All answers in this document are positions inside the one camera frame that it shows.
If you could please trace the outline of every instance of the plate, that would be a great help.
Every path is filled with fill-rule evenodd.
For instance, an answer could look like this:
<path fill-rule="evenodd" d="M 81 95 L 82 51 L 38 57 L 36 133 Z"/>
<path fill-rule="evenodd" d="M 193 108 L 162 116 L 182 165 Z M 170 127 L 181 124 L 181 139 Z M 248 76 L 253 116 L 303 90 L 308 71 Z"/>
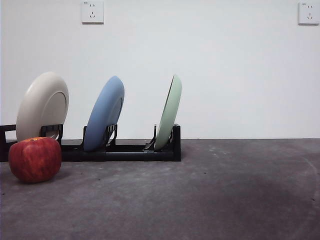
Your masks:
<path fill-rule="evenodd" d="M 42 126 L 63 124 L 69 106 L 65 81 L 54 72 L 38 76 L 26 91 L 16 118 L 16 138 L 22 141 L 39 137 Z M 56 138 L 59 132 L 47 132 Z"/>
<path fill-rule="evenodd" d="M 177 75 L 172 78 L 168 96 L 166 97 L 159 128 L 155 137 L 154 150 L 161 150 L 168 142 L 172 128 L 175 124 L 180 98 L 182 83 Z"/>
<path fill-rule="evenodd" d="M 106 127 L 117 124 L 124 99 L 124 84 L 117 76 L 113 76 L 104 85 L 92 109 L 84 135 L 84 151 L 94 151 L 105 142 Z"/>

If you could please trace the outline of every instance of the concrete floor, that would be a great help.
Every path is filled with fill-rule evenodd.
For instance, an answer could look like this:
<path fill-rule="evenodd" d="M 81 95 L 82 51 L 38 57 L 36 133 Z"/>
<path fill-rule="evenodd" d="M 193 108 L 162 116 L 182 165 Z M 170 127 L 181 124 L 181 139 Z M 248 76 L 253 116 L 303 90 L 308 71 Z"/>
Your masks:
<path fill-rule="evenodd" d="M 320 239 L 320 139 L 181 147 L 181 162 L 64 162 L 38 184 L 1 163 L 1 239 Z"/>

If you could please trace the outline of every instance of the outlet faceplate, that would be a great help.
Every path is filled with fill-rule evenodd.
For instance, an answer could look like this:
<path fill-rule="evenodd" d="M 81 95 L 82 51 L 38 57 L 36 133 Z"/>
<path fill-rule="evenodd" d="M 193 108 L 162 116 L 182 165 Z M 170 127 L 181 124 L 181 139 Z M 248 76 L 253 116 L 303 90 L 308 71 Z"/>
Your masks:
<path fill-rule="evenodd" d="M 318 25 L 320 23 L 320 4 L 317 2 L 299 2 L 299 25 Z"/>
<path fill-rule="evenodd" d="M 84 1 L 82 3 L 83 24 L 103 24 L 105 21 L 103 1 Z"/>

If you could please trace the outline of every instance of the red apple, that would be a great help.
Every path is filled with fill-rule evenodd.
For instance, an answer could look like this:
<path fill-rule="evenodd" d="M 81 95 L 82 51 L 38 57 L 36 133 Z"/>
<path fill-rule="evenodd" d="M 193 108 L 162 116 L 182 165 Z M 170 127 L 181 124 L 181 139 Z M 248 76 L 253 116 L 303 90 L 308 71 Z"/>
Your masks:
<path fill-rule="evenodd" d="M 50 137 L 33 137 L 10 147 L 11 172 L 26 183 L 39 183 L 51 179 L 62 162 L 61 147 Z"/>

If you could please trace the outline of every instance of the green plate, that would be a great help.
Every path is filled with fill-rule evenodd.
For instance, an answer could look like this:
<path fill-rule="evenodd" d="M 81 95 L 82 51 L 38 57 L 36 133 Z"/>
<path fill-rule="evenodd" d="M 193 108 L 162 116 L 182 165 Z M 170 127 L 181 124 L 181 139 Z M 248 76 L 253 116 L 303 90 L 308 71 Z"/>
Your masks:
<path fill-rule="evenodd" d="M 170 138 L 179 108 L 181 91 L 182 83 L 180 78 L 177 75 L 174 75 L 155 137 L 154 150 L 161 150 Z"/>

